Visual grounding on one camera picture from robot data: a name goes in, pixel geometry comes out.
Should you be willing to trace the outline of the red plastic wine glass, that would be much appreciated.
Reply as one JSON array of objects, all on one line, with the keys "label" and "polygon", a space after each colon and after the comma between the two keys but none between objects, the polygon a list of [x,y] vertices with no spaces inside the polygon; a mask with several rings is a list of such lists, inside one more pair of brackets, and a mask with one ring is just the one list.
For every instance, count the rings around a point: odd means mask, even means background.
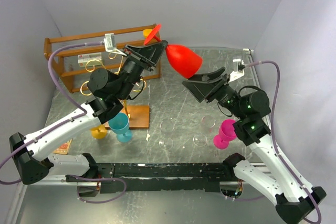
[{"label": "red plastic wine glass", "polygon": [[[155,25],[152,32],[145,38],[144,45],[147,45],[152,39],[160,42],[161,39],[157,36],[161,25]],[[178,72],[183,78],[188,79],[195,75],[202,65],[203,59],[194,51],[183,45],[168,44],[166,56],[172,68]]]}]

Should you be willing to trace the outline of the clear flute glass one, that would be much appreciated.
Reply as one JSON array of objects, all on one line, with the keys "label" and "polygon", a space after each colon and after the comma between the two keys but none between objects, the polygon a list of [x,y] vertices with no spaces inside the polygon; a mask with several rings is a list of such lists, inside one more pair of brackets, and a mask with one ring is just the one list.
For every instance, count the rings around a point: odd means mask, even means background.
[{"label": "clear flute glass one", "polygon": [[204,134],[211,133],[216,125],[216,120],[210,116],[205,115],[201,119],[201,130]]}]

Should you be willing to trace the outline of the clear flute glass two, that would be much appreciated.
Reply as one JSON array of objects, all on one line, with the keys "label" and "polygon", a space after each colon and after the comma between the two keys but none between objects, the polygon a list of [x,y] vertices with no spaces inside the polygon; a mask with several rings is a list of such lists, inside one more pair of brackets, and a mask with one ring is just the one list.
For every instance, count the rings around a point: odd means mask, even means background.
[{"label": "clear flute glass two", "polygon": [[160,129],[163,133],[171,133],[174,130],[175,123],[172,119],[165,119],[160,124]]}]

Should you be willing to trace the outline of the clear flute glass three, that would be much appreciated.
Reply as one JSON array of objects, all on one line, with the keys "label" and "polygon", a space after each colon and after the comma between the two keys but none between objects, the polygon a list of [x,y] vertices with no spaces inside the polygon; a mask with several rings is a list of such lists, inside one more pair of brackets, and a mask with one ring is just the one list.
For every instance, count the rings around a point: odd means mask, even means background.
[{"label": "clear flute glass three", "polygon": [[170,150],[173,147],[174,143],[171,138],[161,138],[159,140],[159,147],[165,151]]}]

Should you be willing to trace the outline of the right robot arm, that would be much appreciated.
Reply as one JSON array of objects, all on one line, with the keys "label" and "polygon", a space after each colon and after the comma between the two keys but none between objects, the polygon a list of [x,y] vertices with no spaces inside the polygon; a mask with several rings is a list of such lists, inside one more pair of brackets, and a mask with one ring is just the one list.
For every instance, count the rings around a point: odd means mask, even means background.
[{"label": "right robot arm", "polygon": [[195,74],[182,82],[183,86],[198,102],[217,101],[219,107],[226,108],[238,120],[233,124],[239,140],[251,149],[271,172],[268,176],[253,168],[244,157],[233,154],[226,159],[223,176],[230,181],[241,179],[265,196],[275,206],[276,212],[285,223],[311,223],[307,216],[316,211],[317,223],[322,214],[319,203],[326,197],[322,187],[314,187],[290,163],[275,141],[272,127],[264,122],[264,117],[274,113],[268,95],[259,87],[253,92],[241,95],[229,83],[243,74],[246,66],[238,64],[238,71],[230,75],[224,68],[206,73]]}]

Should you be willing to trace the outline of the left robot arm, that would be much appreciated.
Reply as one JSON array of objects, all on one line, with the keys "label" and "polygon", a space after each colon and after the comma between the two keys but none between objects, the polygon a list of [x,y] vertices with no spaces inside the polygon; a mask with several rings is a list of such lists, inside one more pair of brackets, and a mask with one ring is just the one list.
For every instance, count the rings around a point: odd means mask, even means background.
[{"label": "left robot arm", "polygon": [[167,45],[166,40],[138,47],[125,45],[122,54],[126,60],[119,73],[105,68],[91,73],[87,86],[93,99],[44,129],[27,135],[13,134],[9,143],[22,183],[30,185],[47,175],[75,175],[87,182],[98,178],[99,167],[90,154],[57,156],[53,151],[82,132],[114,118],[123,108],[121,101],[130,99],[142,72],[154,70]]}]

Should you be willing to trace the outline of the pink plastic wine glass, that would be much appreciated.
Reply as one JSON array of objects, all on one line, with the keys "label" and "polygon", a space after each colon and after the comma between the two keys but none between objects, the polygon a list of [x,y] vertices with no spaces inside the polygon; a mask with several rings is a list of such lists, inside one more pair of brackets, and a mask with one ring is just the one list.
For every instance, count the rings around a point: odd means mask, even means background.
[{"label": "pink plastic wine glass", "polygon": [[229,146],[229,143],[237,138],[233,124],[235,120],[224,120],[218,130],[218,134],[215,135],[213,143],[216,148],[224,150]]}]

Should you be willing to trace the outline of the blue plastic wine glass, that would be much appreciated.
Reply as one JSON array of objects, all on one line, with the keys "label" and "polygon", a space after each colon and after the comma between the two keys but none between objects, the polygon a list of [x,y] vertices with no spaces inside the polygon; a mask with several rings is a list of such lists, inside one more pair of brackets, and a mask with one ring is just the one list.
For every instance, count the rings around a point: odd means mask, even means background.
[{"label": "blue plastic wine glass", "polygon": [[133,135],[129,123],[128,116],[121,112],[108,121],[108,126],[116,134],[117,140],[121,143],[127,143],[132,140]]}]

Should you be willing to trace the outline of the orange wooden shelf rack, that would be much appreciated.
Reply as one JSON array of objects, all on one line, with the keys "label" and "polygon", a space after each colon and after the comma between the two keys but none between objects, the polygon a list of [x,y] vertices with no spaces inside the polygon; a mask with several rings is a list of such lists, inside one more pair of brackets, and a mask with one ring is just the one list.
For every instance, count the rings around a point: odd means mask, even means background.
[{"label": "orange wooden shelf rack", "polygon": [[[82,34],[68,37],[60,37],[60,38],[45,38],[44,41],[44,56],[48,60],[51,54],[54,52],[53,45],[54,44],[65,44],[67,42],[79,41],[81,44],[85,39],[99,39],[102,41],[104,39],[105,34],[114,33],[115,36],[125,35],[130,33],[140,33],[143,32],[144,29],[153,29],[157,24],[140,26],[140,27],[132,27],[132,28],[124,28],[117,29],[111,31],[102,31],[98,33],[91,34]],[[80,76],[82,77],[85,73],[84,68],[78,69],[75,67],[66,68],[67,58],[74,59],[80,54],[90,54],[96,52],[104,52],[105,47],[103,45],[98,46],[89,46],[89,47],[78,47],[71,48],[67,50],[63,50],[54,56],[54,60],[52,62],[52,68],[56,72],[57,76],[64,83],[65,87],[70,93],[79,92],[80,88],[75,86],[75,78]]]}]

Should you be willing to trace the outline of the yellow plastic wine glass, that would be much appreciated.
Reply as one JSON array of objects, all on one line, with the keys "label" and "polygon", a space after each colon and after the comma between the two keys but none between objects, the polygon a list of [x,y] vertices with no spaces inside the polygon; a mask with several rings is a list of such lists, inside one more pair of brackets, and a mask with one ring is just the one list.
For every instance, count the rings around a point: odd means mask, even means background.
[{"label": "yellow plastic wine glass", "polygon": [[100,125],[100,126],[94,127],[90,131],[91,131],[92,137],[95,138],[95,139],[98,139],[98,140],[106,137],[106,135],[108,133],[108,131],[105,128],[104,125]]}]

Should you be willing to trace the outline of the yellow block on shelf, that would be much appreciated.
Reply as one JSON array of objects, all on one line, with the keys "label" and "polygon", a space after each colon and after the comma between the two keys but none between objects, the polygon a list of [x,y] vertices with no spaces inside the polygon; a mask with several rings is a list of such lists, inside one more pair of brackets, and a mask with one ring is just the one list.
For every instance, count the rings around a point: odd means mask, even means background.
[{"label": "yellow block on shelf", "polygon": [[144,38],[147,38],[148,35],[152,32],[152,29],[144,29],[142,35]]}]

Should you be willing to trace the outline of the clear flute glass four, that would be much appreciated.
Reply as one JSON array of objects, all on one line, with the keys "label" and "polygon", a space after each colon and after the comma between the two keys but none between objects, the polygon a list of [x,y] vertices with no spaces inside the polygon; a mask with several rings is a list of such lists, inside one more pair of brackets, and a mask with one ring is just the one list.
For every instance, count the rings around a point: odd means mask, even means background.
[{"label": "clear flute glass four", "polygon": [[193,143],[198,147],[204,147],[207,145],[207,137],[203,134],[195,134],[193,136]]}]

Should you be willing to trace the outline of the white red box on shelf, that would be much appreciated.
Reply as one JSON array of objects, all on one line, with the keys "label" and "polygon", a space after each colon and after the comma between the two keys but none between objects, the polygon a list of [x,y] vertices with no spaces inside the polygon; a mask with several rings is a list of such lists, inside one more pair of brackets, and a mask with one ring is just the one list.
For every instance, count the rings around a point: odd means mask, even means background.
[{"label": "white red box on shelf", "polygon": [[102,53],[80,54],[77,60],[79,67],[99,66],[102,65]]}]

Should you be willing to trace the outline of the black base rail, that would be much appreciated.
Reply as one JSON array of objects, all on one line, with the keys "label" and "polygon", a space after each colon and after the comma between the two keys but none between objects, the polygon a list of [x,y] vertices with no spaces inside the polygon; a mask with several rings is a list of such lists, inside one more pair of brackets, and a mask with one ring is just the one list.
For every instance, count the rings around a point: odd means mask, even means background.
[{"label": "black base rail", "polygon": [[103,194],[123,191],[121,182],[107,182],[104,178],[120,178],[127,191],[204,190],[220,192],[230,182],[237,182],[233,168],[222,163],[98,163],[84,178],[99,179]]}]

